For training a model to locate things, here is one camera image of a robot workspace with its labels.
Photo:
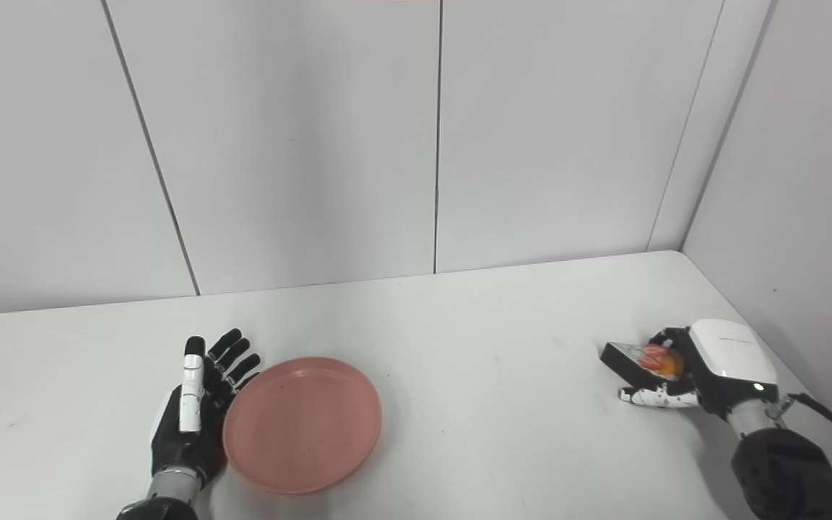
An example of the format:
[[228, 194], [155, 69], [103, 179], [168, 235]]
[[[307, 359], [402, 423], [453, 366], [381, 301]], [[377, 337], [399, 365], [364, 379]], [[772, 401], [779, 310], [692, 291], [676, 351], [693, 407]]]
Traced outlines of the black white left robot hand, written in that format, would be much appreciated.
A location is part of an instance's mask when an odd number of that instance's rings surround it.
[[227, 464], [222, 447], [225, 418], [238, 392], [261, 367], [261, 356], [249, 353], [250, 346], [238, 328], [211, 347], [200, 336], [188, 338], [181, 384], [172, 390], [153, 435], [153, 476], [184, 469], [205, 488], [221, 473]]

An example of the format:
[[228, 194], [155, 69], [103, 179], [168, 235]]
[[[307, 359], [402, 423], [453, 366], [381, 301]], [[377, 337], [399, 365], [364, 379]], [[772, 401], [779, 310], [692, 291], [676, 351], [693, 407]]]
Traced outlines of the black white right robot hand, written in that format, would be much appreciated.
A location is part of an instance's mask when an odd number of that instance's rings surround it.
[[663, 328], [644, 344], [608, 342], [600, 360], [626, 385], [626, 404], [658, 409], [700, 407], [729, 420], [742, 406], [769, 411], [780, 398], [777, 374], [749, 326], [703, 318]]

